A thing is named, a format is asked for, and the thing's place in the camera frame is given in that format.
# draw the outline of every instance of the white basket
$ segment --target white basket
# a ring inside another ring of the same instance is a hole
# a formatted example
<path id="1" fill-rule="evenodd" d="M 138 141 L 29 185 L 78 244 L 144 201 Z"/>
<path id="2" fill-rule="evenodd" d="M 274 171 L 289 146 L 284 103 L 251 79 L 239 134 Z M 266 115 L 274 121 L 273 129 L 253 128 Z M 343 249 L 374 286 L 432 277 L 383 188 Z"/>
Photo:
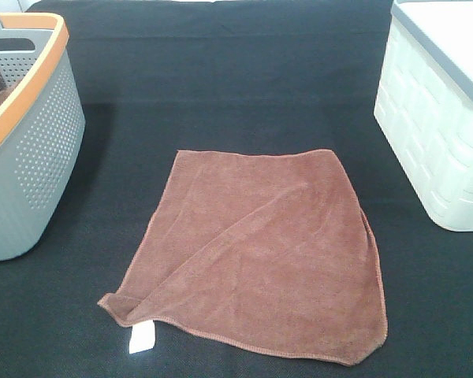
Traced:
<path id="1" fill-rule="evenodd" d="M 0 39 L 30 39 L 34 50 L 0 51 L 8 84 L 0 106 L 0 260 L 39 240 L 70 177 L 84 132 L 63 19 L 49 13 L 0 14 Z"/>
<path id="2" fill-rule="evenodd" d="M 374 115 L 430 218 L 473 231 L 473 2 L 395 2 Z"/>

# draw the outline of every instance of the white plastic bin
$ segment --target white plastic bin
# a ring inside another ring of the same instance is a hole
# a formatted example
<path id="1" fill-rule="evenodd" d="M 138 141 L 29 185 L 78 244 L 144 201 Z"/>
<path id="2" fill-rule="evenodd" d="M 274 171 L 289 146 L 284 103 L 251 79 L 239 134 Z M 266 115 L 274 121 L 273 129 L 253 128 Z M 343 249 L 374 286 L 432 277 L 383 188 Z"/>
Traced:
<path id="1" fill-rule="evenodd" d="M 50 13 L 1 13 L 0 39 L 35 48 L 0 51 L 10 86 L 0 105 L 0 260 L 28 251 L 65 189 L 84 131 L 63 19 Z"/>
<path id="2" fill-rule="evenodd" d="M 429 217 L 473 231 L 473 2 L 392 15 L 374 115 Z"/>

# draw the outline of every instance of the black tablecloth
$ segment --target black tablecloth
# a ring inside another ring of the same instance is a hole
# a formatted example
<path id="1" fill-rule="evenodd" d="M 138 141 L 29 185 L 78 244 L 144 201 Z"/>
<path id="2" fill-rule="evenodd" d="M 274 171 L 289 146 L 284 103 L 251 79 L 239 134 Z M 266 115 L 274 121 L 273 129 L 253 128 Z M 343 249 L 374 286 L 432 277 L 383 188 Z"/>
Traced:
<path id="1" fill-rule="evenodd" d="M 373 117 L 390 0 L 42 1 L 86 116 L 38 245 L 0 262 L 0 377 L 473 377 L 473 232 L 426 215 Z M 389 337 L 355 367 L 254 354 L 156 324 L 128 354 L 115 291 L 177 149 L 333 149 L 378 242 Z"/>

